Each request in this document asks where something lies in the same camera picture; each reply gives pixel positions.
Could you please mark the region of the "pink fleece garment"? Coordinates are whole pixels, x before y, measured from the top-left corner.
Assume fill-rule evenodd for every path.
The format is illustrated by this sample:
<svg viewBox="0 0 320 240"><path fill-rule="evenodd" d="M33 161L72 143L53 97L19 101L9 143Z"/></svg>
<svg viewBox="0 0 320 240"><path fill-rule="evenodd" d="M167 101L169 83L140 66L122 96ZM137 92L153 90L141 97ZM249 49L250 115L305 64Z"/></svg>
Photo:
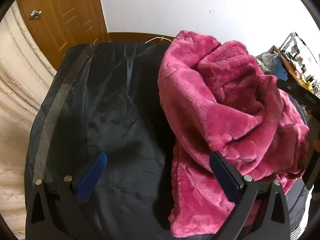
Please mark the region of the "pink fleece garment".
<svg viewBox="0 0 320 240"><path fill-rule="evenodd" d="M164 54L158 87L176 136L173 236L214 234L233 209L209 166L214 151L242 175L279 180L284 192L302 176L309 128L242 43L180 31Z"/></svg>

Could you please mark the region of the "wooden desk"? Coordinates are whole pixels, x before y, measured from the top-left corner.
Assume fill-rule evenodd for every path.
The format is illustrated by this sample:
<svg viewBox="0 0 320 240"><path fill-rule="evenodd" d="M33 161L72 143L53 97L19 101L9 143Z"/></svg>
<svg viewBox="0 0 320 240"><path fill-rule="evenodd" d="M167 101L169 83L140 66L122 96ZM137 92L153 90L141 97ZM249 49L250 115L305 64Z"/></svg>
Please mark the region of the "wooden desk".
<svg viewBox="0 0 320 240"><path fill-rule="evenodd" d="M319 98L319 85L316 84L313 75L307 76L306 72L303 72L304 64L296 61L289 52L282 51L276 46L272 46L267 52L279 56L284 69L287 71L289 82L297 83Z"/></svg>

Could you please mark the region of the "white plastic bag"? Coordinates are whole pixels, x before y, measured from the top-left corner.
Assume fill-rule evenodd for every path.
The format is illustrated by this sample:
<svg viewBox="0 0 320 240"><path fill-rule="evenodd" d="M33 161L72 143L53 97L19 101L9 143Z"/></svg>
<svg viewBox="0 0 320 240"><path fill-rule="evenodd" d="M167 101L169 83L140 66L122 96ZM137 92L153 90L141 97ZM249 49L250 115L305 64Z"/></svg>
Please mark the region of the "white plastic bag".
<svg viewBox="0 0 320 240"><path fill-rule="evenodd" d="M272 67L279 61L279 56L277 53L263 53L261 59L265 66Z"/></svg>

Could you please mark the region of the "cream curtain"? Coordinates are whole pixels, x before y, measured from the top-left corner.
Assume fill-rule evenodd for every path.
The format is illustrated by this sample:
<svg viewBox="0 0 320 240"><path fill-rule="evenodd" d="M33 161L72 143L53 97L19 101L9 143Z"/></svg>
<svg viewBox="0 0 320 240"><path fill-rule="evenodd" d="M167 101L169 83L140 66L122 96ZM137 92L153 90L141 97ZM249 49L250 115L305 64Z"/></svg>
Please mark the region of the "cream curtain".
<svg viewBox="0 0 320 240"><path fill-rule="evenodd" d="M1 215L18 239L25 238L30 130L55 74L14 2L1 20Z"/></svg>

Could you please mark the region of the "brown wooden door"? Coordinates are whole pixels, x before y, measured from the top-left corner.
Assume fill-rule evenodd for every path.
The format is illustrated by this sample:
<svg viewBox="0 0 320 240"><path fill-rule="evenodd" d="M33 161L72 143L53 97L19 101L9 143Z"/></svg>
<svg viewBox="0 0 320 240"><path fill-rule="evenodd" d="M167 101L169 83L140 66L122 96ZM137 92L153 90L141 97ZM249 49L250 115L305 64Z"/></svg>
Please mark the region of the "brown wooden door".
<svg viewBox="0 0 320 240"><path fill-rule="evenodd" d="M69 48L110 40L101 0L17 0L17 4L34 41L55 69ZM35 9L42 14L31 20Z"/></svg>

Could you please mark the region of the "silver door knob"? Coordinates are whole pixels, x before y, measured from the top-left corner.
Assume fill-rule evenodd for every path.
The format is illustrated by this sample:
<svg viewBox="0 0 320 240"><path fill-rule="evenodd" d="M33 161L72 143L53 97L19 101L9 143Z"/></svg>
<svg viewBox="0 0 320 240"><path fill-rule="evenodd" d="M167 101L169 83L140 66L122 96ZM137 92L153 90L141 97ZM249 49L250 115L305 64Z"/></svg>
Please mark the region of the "silver door knob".
<svg viewBox="0 0 320 240"><path fill-rule="evenodd" d="M30 13L30 19L31 20L35 20L38 19L42 14L42 10L41 9L35 9Z"/></svg>

